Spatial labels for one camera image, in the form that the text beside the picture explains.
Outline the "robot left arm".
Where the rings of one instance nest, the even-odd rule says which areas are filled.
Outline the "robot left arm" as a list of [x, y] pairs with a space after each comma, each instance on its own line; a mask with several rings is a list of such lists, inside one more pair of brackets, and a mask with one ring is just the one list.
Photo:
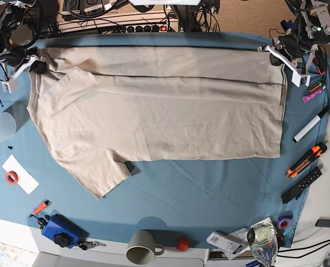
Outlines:
[[321, 1], [286, 1], [286, 5], [296, 19], [293, 22], [283, 20], [281, 27], [284, 33], [272, 38], [272, 44], [258, 47], [258, 51], [269, 52], [272, 65], [286, 65], [292, 71], [291, 82], [295, 86], [308, 86], [311, 65], [315, 65], [320, 75], [327, 70], [322, 47], [330, 45], [328, 4]]

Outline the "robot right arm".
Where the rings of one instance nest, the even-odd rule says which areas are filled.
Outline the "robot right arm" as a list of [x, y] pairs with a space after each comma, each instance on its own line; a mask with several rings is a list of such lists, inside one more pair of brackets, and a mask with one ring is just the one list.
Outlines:
[[[23, 72], [46, 72], [46, 58], [34, 46], [41, 34], [42, 21], [40, 1], [10, 1], [0, 8], [0, 66], [4, 73], [4, 92], [17, 90], [17, 78]], [[31, 40], [17, 44], [12, 41], [12, 35], [23, 25], [31, 30]]]

